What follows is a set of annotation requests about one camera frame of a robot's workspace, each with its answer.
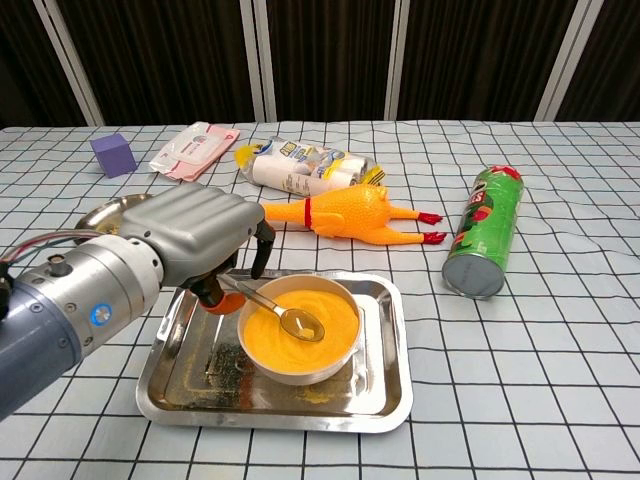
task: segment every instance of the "pringles can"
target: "pringles can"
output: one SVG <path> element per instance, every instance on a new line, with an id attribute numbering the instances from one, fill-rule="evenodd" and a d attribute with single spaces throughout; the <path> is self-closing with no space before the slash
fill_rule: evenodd
<path id="1" fill-rule="evenodd" d="M 442 267 L 449 288 L 471 298 L 500 291 L 523 188 L 520 174 L 509 166 L 490 167 L 476 177 Z"/>

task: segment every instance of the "table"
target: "table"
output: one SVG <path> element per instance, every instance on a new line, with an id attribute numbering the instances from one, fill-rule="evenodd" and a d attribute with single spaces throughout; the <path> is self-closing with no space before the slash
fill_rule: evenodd
<path id="1" fill-rule="evenodd" d="M 0 423 L 0 478 L 640 476 L 640 123 L 233 126 L 242 132 L 234 148 L 280 135 L 373 155 L 394 203 L 445 214 L 438 228 L 448 232 L 483 165 L 515 166 L 527 189 L 506 286 L 490 301 L 447 291 L 440 270 L 451 236 L 439 246 L 384 248 L 281 225 L 269 268 L 372 272 L 403 293 L 415 394 L 404 424 L 382 435 L 151 424 L 134 388 L 166 290 L 144 318 Z M 0 247 L 72 227 L 114 196 L 170 187 L 148 162 L 181 128 L 1 131 Z M 88 140 L 114 131 L 130 141 L 139 168 L 107 179 Z M 244 181 L 232 153 L 199 181 L 252 200 L 289 198 Z M 243 266 L 253 253 L 243 247 Z"/>

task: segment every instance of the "metal spoon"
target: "metal spoon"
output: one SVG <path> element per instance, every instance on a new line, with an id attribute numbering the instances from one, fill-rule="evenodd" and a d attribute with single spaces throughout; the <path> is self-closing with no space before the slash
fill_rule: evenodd
<path id="1" fill-rule="evenodd" d="M 268 299 L 228 275 L 218 275 L 218 279 L 222 280 L 223 283 L 234 290 L 244 293 L 251 301 L 257 303 L 262 308 L 275 313 L 280 317 L 280 325 L 289 335 L 306 342 L 319 342 L 324 338 L 324 327 L 322 323 L 309 312 L 305 312 L 299 308 L 282 308 L 273 300 Z"/>

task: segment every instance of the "purple block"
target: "purple block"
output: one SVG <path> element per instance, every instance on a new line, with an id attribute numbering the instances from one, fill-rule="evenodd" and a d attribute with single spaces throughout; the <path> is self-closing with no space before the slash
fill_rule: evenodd
<path id="1" fill-rule="evenodd" d="M 135 171 L 136 161 L 131 148 L 119 133 L 90 140 L 90 143 L 107 177 L 113 178 Z"/>

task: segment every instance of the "yellow rubber chicken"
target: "yellow rubber chicken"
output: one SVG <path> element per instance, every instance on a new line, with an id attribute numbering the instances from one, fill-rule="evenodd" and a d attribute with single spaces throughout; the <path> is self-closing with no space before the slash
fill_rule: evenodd
<path id="1" fill-rule="evenodd" d="M 263 206 L 267 220 L 300 223 L 324 237 L 355 238 L 374 245 L 438 244 L 447 235 L 404 233 L 387 227 L 391 219 L 418 220 L 434 225 L 442 217 L 394 207 L 389 202 L 387 188 L 380 186 L 354 185 L 295 203 Z"/>

